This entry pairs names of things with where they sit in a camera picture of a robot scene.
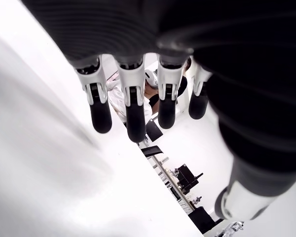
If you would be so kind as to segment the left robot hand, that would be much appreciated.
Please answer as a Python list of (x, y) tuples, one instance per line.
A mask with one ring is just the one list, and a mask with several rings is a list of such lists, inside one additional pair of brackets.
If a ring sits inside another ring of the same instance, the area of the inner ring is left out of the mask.
[(117, 63), (131, 141), (145, 137), (144, 55), (158, 55), (158, 122), (175, 121), (185, 61), (197, 67), (189, 114), (210, 104), (234, 156), (215, 203), (253, 220), (296, 182), (296, 0), (26, 0), (76, 70), (93, 127), (111, 129), (103, 54)]

